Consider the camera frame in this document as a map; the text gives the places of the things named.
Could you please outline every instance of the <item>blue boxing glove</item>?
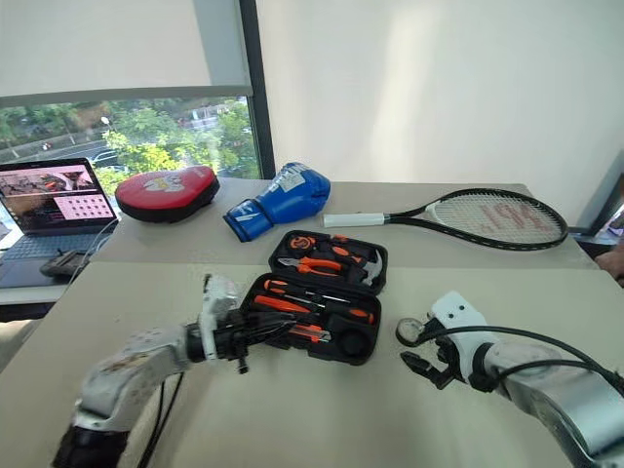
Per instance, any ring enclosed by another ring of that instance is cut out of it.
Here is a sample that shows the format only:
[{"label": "blue boxing glove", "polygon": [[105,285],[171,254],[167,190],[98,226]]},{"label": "blue boxing glove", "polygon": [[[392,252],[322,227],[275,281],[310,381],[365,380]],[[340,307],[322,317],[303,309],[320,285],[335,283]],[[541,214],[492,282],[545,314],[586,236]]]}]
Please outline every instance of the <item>blue boxing glove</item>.
[{"label": "blue boxing glove", "polygon": [[223,217],[241,242],[249,242],[274,224],[315,215],[330,197],[330,181],[301,163],[288,163],[253,200]]}]

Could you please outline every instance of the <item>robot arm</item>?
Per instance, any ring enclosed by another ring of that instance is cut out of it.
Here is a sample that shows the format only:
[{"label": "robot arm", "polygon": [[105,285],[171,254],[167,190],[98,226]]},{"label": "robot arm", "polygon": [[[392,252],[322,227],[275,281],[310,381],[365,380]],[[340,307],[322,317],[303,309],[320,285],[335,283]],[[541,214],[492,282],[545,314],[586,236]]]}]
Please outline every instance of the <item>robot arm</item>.
[{"label": "robot arm", "polygon": [[248,347],[286,332],[294,320],[280,314],[243,318],[235,309],[234,284],[207,277],[198,321],[133,335],[126,347],[97,364],[88,374],[69,429],[63,436],[55,468],[114,468],[154,390],[191,363],[239,360],[248,370]]},{"label": "robot arm", "polygon": [[[457,292],[439,299],[429,318],[424,326],[404,319],[397,337],[418,346],[437,331],[486,325]],[[477,390],[496,391],[539,419],[574,466],[624,467],[624,385],[617,374],[609,372],[607,381],[595,371],[552,365],[514,371],[501,380],[498,376],[516,366],[563,357],[553,347],[500,341],[491,331],[449,333],[436,344],[438,358],[448,364],[445,370],[411,352],[401,357],[439,389],[457,379]]]}]

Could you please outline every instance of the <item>desk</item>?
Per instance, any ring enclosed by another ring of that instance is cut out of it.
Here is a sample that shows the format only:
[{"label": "desk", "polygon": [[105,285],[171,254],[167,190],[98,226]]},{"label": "desk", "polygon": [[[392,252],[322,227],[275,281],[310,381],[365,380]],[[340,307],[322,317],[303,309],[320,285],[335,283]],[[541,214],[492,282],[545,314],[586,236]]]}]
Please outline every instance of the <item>desk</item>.
[{"label": "desk", "polygon": [[[176,224],[153,224],[123,216],[95,261],[225,263],[266,265],[280,239],[292,229],[344,234],[385,246],[392,266],[450,268],[597,268],[571,239],[538,253],[506,253],[477,247],[449,236],[411,226],[325,229],[321,217],[275,226],[252,242],[241,244],[221,218],[268,180],[221,179],[213,203]],[[466,184],[334,182],[324,213],[400,211],[418,207]],[[486,185],[529,194],[519,184]]]},{"label": "desk", "polygon": [[[90,265],[0,373],[3,466],[47,466],[87,369],[133,332],[193,321],[205,273],[230,277],[243,294],[265,271]],[[610,369],[623,364],[622,291],[603,271],[391,267],[368,363],[350,367],[258,345],[246,375],[237,374],[235,363],[197,365],[152,467],[568,467],[546,429],[501,397],[458,382],[438,391],[401,362],[397,321],[423,316],[452,289],[492,325],[551,334]],[[122,468],[136,466],[150,424],[146,417],[133,432]]]}]

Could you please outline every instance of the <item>laptop screen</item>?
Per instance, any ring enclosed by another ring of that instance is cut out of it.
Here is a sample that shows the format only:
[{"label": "laptop screen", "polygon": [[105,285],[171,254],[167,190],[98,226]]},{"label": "laptop screen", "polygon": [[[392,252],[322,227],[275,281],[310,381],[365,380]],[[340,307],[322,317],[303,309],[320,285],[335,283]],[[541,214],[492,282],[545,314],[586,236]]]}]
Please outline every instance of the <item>laptop screen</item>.
[{"label": "laptop screen", "polygon": [[103,227],[116,217],[84,158],[2,165],[0,200],[24,233]]}]

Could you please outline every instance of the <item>laptop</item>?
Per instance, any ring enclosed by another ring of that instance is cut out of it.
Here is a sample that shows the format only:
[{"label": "laptop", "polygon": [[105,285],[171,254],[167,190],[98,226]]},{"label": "laptop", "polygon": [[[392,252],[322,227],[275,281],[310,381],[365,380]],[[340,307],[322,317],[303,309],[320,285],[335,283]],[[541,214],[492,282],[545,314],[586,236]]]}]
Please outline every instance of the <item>laptop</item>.
[{"label": "laptop", "polygon": [[86,252],[116,225],[86,158],[0,165],[0,202],[23,232],[0,258],[0,288],[62,283],[39,268],[67,251]]}]

